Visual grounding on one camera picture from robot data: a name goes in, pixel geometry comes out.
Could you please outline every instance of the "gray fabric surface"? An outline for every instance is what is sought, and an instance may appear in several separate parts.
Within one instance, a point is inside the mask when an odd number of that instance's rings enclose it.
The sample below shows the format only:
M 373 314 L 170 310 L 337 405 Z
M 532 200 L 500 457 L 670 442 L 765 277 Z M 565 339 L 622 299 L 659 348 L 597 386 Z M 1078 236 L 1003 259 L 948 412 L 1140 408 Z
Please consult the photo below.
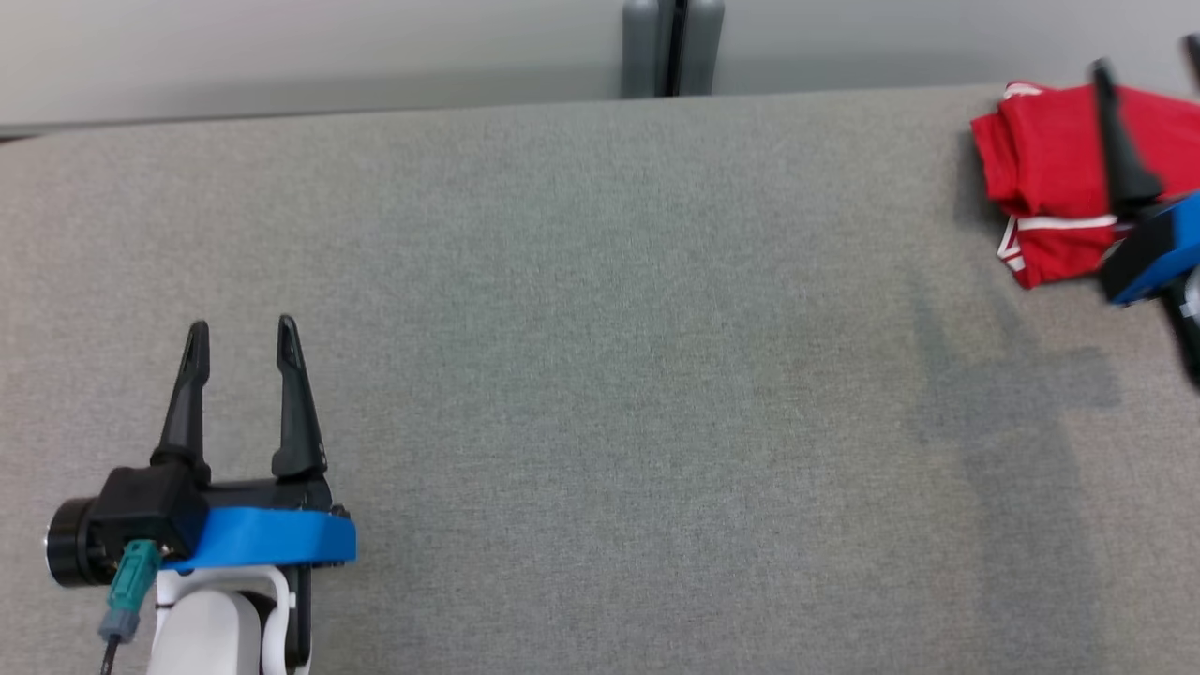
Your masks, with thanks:
M 266 474 L 288 311 L 361 537 L 317 673 L 1193 673 L 1200 398 L 1158 306 L 996 261 L 995 92 L 0 148 L 2 669 L 96 667 L 43 527 L 196 317 L 215 474 Z

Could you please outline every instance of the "cable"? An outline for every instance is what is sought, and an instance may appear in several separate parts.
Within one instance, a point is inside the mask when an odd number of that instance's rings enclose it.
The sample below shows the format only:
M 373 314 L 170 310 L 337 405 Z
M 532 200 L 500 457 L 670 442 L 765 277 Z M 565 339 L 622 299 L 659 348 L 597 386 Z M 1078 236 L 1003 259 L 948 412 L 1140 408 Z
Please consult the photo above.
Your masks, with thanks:
M 108 611 L 100 622 L 100 638 L 107 645 L 100 675 L 112 675 L 116 646 L 128 643 L 138 631 L 138 611 L 154 585 L 154 578 L 162 567 L 158 544 L 150 539 L 134 539 L 125 546 L 116 577 L 108 589 Z
M 108 639 L 108 646 L 104 647 L 104 661 L 100 662 L 100 675 L 113 675 L 113 659 L 116 658 L 116 647 L 120 644 L 120 635 L 113 635 Z

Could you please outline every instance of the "gray wall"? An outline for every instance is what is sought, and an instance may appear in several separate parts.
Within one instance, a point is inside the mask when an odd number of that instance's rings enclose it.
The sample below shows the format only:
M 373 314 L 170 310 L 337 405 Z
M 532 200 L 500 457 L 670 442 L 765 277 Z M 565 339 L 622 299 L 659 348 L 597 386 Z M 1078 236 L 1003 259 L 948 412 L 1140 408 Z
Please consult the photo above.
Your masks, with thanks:
M 1187 90 L 1184 0 L 726 0 L 718 94 L 1079 82 Z M 100 120 L 611 98 L 622 0 L 5 0 L 0 133 Z
M 1190 0 L 726 0 L 713 89 L 758 94 L 1033 79 L 1111 56 L 1129 84 L 1192 86 Z

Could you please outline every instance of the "gray post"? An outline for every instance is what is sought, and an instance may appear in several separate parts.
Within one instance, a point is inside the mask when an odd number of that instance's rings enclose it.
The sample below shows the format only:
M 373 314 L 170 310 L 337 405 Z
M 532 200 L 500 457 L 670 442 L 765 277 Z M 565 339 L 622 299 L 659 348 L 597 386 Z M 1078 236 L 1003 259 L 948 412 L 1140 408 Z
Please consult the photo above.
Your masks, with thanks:
M 620 90 L 624 98 L 658 91 L 659 0 L 625 0 L 622 11 Z
M 679 55 L 679 95 L 708 96 L 716 72 L 716 48 L 721 42 L 725 0 L 689 0 Z

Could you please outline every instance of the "white stripe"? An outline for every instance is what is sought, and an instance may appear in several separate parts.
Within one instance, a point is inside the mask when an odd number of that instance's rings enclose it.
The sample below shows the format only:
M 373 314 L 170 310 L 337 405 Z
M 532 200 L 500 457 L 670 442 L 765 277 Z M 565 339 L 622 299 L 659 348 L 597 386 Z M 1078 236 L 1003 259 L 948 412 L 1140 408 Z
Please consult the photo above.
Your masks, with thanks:
M 1020 252 L 1021 245 L 1016 243 L 1016 219 L 1008 216 L 1008 229 L 1004 231 L 1004 237 L 1000 240 L 1000 250 L 996 251 L 996 256 L 1004 259 Z
M 1112 227 L 1117 223 L 1117 216 L 1099 216 L 1085 219 L 1064 219 L 1049 216 L 1022 217 L 1016 221 L 1016 229 L 1026 232 L 1030 229 L 1091 229 L 1093 227 Z
M 1009 84 L 1008 89 L 1004 89 L 1004 100 L 1012 98 L 1013 96 L 1037 96 L 1038 94 L 1042 94 L 1042 90 L 1037 86 L 1018 82 L 1015 84 Z

